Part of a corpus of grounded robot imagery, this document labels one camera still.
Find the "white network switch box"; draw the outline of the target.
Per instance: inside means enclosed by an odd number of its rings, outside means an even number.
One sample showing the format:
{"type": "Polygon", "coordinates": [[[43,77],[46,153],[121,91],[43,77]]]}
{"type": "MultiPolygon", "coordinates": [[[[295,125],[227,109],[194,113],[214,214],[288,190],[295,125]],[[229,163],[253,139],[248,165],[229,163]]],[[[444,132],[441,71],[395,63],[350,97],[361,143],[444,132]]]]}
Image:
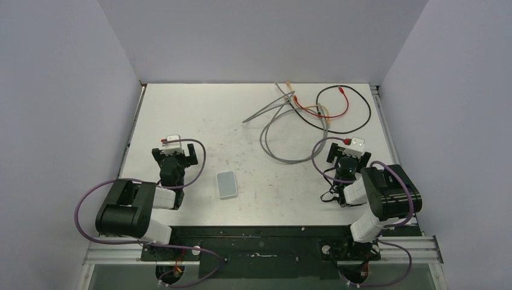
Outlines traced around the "white network switch box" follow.
{"type": "Polygon", "coordinates": [[[234,198],[238,195],[236,177],[233,171],[218,173],[216,180],[220,199],[234,198]]]}

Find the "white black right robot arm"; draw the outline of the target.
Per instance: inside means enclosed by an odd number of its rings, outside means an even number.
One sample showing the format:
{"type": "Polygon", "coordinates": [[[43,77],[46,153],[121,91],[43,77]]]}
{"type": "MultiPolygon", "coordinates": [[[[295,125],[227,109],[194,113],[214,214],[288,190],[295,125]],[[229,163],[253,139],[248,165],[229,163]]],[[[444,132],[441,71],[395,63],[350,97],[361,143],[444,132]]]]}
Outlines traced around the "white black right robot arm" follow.
{"type": "Polygon", "coordinates": [[[387,229],[401,227],[423,206],[421,193],[399,164],[370,161],[371,154],[362,142],[340,146],[332,143],[327,162],[332,167],[323,173],[329,183],[331,200],[341,207],[366,205],[364,214],[348,228],[350,237],[341,243],[343,254],[356,259],[365,252],[367,242],[374,241],[387,229]]]}

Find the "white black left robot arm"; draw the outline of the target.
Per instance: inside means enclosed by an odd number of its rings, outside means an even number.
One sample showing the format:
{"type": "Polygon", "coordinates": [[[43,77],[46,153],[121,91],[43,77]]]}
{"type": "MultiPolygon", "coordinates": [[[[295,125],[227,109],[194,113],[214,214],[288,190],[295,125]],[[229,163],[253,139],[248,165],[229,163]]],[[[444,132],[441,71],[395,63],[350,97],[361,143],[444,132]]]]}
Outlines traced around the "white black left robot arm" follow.
{"type": "Polygon", "coordinates": [[[180,243],[171,238],[172,228],[152,219],[154,209],[178,210],[184,199],[185,169],[199,163],[193,144],[185,153],[180,142],[165,141],[152,149],[159,167],[159,181],[116,179],[95,219],[100,234],[127,236],[157,243],[156,252],[165,260],[175,259],[180,243]]]}

